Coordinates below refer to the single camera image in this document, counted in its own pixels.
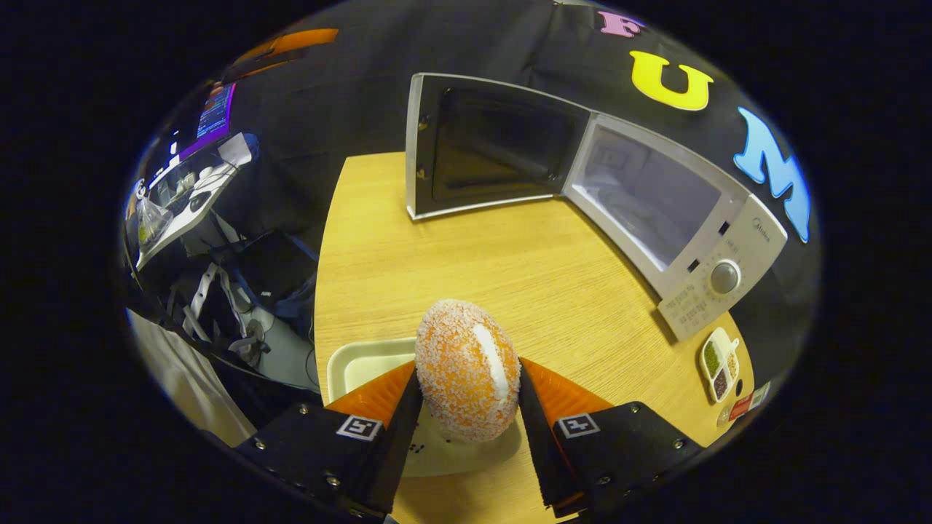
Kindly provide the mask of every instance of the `white tray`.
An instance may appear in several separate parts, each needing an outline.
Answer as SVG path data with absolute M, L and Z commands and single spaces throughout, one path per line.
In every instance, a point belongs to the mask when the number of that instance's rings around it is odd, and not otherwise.
M 330 402 L 414 360 L 414 343 L 413 337 L 398 338 L 355 342 L 336 350 L 327 362 L 327 394 Z M 520 444 L 521 434 L 514 422 L 491 442 L 446 442 L 436 428 L 427 406 L 422 405 L 402 477 L 450 475 L 484 469 L 507 460 L 517 452 Z

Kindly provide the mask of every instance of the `microwave knob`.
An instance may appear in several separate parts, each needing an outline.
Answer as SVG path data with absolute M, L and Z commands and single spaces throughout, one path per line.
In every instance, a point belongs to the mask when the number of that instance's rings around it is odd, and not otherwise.
M 712 269 L 708 279 L 709 285 L 712 287 L 712 291 L 718 293 L 719 295 L 727 295 L 738 286 L 738 281 L 741 279 L 741 275 L 734 263 L 727 260 L 722 260 L 714 269 Z

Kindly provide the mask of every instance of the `bread roll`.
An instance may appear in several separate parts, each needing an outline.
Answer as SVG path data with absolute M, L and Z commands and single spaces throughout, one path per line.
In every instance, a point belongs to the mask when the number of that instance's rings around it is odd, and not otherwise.
M 486 442 L 514 419 L 521 363 L 498 323 L 475 304 L 434 303 L 418 327 L 414 361 L 425 403 L 447 436 Z

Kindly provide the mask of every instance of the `computer mouse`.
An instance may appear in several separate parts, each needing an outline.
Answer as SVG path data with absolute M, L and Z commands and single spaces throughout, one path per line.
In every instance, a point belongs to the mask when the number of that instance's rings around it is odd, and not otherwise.
M 191 197 L 191 211 L 195 212 L 200 209 L 200 206 L 204 205 L 204 202 L 206 202 L 210 197 L 210 191 L 204 191 L 203 193 L 198 193 L 197 195 Z

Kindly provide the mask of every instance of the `letter m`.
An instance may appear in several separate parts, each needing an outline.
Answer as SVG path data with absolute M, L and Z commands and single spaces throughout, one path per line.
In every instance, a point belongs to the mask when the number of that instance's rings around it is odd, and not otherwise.
M 774 135 L 767 128 L 767 124 L 744 107 L 738 107 L 738 113 L 747 121 L 747 143 L 745 152 L 734 156 L 734 164 L 754 182 L 763 184 L 766 177 L 761 164 L 767 162 L 767 172 L 770 174 L 770 193 L 775 199 L 780 198 L 787 192 L 787 189 L 793 188 L 790 197 L 783 202 L 783 209 L 787 212 L 790 224 L 800 234 L 800 239 L 808 242 L 809 189 L 802 180 L 800 167 L 793 157 L 783 160 L 780 147 L 776 144 Z

